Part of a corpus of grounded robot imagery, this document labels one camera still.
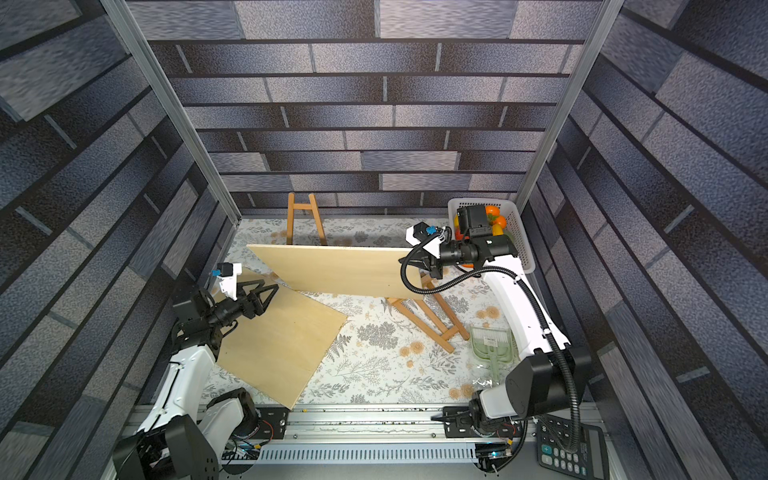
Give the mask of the thin plywood board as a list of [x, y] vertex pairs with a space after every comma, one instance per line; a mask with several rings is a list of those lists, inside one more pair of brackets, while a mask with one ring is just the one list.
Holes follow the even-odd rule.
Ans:
[[266, 312], [241, 317], [206, 380], [210, 400], [243, 387], [257, 404], [293, 408], [348, 316], [281, 285]]
[[403, 248], [260, 245], [248, 248], [295, 291], [421, 300], [400, 278]]

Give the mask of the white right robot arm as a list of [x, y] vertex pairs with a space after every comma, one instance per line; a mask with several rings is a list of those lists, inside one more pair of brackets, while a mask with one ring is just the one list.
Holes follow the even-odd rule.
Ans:
[[551, 320], [527, 274], [532, 251], [513, 206], [493, 213], [486, 205], [451, 203], [453, 226], [417, 223], [406, 231], [411, 250], [401, 258], [400, 277], [417, 295], [436, 296], [479, 276], [495, 295], [509, 323], [519, 362], [499, 385], [474, 394], [467, 418], [480, 435], [490, 435], [508, 420], [544, 420], [566, 409], [570, 421], [555, 440], [569, 452], [581, 437], [580, 404], [591, 357], [576, 347]]

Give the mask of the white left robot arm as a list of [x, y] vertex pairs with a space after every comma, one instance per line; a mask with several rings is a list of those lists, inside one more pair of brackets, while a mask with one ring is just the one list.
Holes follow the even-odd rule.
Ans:
[[199, 408], [204, 384], [223, 339], [240, 318], [253, 319], [269, 307], [278, 285], [241, 282], [233, 297], [220, 301], [200, 287], [176, 297], [175, 352], [150, 413], [130, 437], [120, 440], [112, 461], [119, 479], [216, 479], [224, 453], [256, 459], [250, 442], [265, 422], [243, 388]]

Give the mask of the white plastic fruit basket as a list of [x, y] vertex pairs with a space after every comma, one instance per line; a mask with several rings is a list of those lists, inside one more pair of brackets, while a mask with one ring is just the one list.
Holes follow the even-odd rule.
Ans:
[[500, 216], [506, 219], [504, 231], [511, 236], [511, 240], [519, 253], [518, 258], [521, 261], [523, 272], [532, 274], [536, 268], [535, 259], [515, 203], [511, 200], [496, 198], [453, 198], [449, 200], [447, 204], [448, 220], [451, 222], [453, 235], [460, 232], [455, 220], [457, 210], [471, 205], [493, 205], [499, 209]]

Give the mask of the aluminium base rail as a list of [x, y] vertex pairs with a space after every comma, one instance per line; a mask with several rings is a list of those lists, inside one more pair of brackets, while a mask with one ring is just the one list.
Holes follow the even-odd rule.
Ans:
[[596, 426], [581, 427], [568, 453], [556, 442], [570, 423], [558, 416], [472, 427], [465, 406], [320, 406], [290, 411], [233, 397], [199, 413], [171, 406], [148, 412], [112, 455], [120, 479], [218, 479], [265, 465], [467, 464], [496, 475], [526, 450], [546, 470], [575, 479], [610, 476]]

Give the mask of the aluminium corner post left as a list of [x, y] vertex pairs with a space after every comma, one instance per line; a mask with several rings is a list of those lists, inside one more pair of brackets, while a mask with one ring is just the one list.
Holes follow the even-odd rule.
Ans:
[[220, 202], [230, 221], [238, 226], [242, 215], [127, 3], [118, 0], [101, 0], [100, 4], [153, 89], [194, 162], [208, 181], [213, 196]]

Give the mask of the aluminium corner post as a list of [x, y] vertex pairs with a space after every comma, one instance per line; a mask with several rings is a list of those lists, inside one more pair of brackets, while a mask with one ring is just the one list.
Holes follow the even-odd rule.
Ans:
[[118, 0], [101, 0], [100, 4], [153, 89], [194, 162], [208, 181], [213, 196], [220, 202], [230, 221], [238, 226], [242, 215], [127, 3]]
[[556, 141], [565, 121], [583, 89], [623, 5], [624, 0], [608, 0], [601, 3], [595, 23], [589, 31], [582, 52], [569, 76], [563, 96], [557, 103], [550, 124], [545, 129], [533, 161], [517, 191], [515, 203], [520, 213], [525, 210], [544, 165], [556, 149]]

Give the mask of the aluminium corner post right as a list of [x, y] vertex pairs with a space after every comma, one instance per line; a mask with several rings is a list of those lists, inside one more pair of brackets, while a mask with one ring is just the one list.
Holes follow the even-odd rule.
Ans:
[[563, 96], [557, 103], [550, 124], [545, 129], [533, 161], [517, 191], [515, 203], [520, 213], [525, 210], [544, 165], [556, 149], [556, 141], [565, 121], [583, 89], [623, 5], [624, 0], [608, 0], [601, 3], [595, 23], [589, 31], [582, 52], [569, 76]]

